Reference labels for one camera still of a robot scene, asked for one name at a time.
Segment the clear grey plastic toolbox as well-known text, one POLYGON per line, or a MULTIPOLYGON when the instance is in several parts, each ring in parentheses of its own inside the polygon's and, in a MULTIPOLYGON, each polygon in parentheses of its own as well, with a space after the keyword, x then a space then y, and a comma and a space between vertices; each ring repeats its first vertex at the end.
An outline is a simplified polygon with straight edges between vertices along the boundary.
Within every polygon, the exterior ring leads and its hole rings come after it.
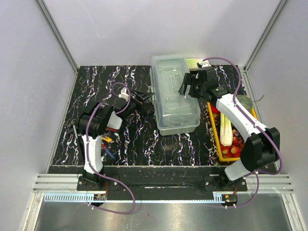
POLYGON ((151 58, 154 113, 162 136, 191 133, 200 125, 198 100, 179 94, 186 73, 189 73, 189 68, 182 55, 151 58))

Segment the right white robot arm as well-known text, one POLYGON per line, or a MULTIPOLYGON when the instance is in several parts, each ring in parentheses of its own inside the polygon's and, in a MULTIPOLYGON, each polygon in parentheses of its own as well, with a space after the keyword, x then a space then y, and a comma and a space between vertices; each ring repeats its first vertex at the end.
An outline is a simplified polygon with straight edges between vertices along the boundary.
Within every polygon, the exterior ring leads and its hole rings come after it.
POLYGON ((279 131, 255 119, 231 89, 219 85, 214 68, 202 67, 196 75, 186 73, 179 94, 211 103, 231 121, 244 139, 240 159, 226 167, 219 178, 222 189, 231 190, 238 179, 280 159, 279 131))

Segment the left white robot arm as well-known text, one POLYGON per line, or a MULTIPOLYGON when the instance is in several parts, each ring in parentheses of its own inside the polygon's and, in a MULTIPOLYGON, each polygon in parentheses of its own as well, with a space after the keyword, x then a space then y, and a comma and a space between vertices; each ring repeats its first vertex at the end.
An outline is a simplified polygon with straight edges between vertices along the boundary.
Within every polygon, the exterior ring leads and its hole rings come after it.
POLYGON ((124 120, 132 113, 147 112, 151 106, 147 101, 152 96, 152 92, 128 90, 123 87, 117 95, 120 99, 119 106, 90 102, 85 107, 77 120, 85 157, 82 177, 79 180, 81 185, 89 185, 93 190, 99 190, 104 186, 104 178, 97 174, 97 172, 101 174, 103 172, 101 149, 104 149, 112 159, 115 159, 115 155, 102 143, 103 135, 106 132, 118 133, 124 125, 124 120))

